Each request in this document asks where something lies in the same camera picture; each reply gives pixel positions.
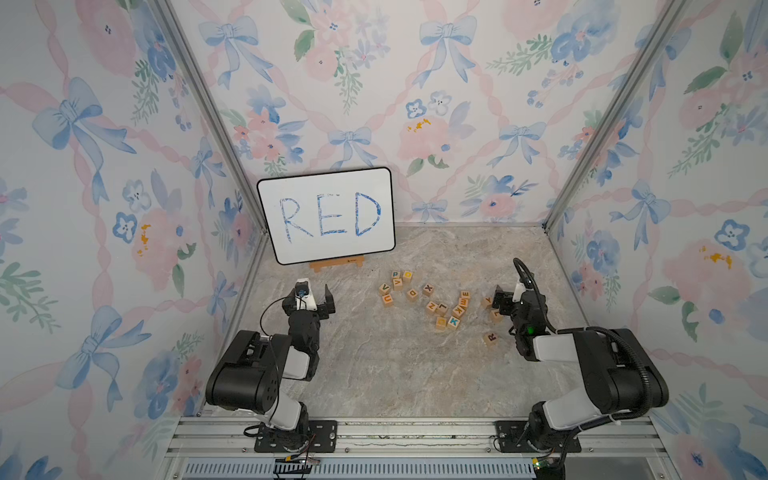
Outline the wooden block letter R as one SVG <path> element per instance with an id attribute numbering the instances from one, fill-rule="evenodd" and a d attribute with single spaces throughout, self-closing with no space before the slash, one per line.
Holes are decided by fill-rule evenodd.
<path id="1" fill-rule="evenodd" d="M 483 340 L 488 346 L 493 346 L 497 343 L 498 336 L 495 333 L 489 332 L 484 335 Z"/>

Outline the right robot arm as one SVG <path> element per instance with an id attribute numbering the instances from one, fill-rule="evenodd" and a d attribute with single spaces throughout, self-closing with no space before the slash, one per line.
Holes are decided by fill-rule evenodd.
<path id="1" fill-rule="evenodd" d="M 491 308 L 512 321 L 509 333 L 524 360 L 575 364 L 581 383 L 534 404 L 526 421 L 497 421 L 502 452 L 578 452 L 578 433 L 639 418 L 668 403 L 665 379 L 631 330 L 587 326 L 554 333 L 545 300 L 518 284 L 513 292 L 496 288 Z"/>

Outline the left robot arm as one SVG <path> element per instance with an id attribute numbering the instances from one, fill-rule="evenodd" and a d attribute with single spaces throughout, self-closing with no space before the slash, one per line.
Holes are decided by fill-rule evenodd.
<path id="1" fill-rule="evenodd" d="M 246 410 L 279 434 L 306 435 L 306 406 L 281 392 L 283 380 L 310 381 L 319 365 L 321 322 L 336 312 L 333 294 L 324 289 L 318 302 L 310 281 L 299 279 L 279 300 L 288 319 L 286 334 L 240 330 L 213 369 L 205 389 L 208 404 Z"/>

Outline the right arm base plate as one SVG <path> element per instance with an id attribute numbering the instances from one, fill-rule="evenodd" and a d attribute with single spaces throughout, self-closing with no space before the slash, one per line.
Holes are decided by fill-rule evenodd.
<path id="1" fill-rule="evenodd" d="M 578 438 L 565 444 L 567 431 L 551 430 L 538 424 L 531 426 L 524 420 L 497 420 L 494 422 L 495 448 L 501 453 L 581 453 Z"/>

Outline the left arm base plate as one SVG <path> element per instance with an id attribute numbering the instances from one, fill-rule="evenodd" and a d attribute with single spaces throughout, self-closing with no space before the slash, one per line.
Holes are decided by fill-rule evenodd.
<path id="1" fill-rule="evenodd" d="M 335 420 L 309 420 L 291 431 L 260 425 L 254 438 L 256 453 L 334 453 L 338 439 Z"/>

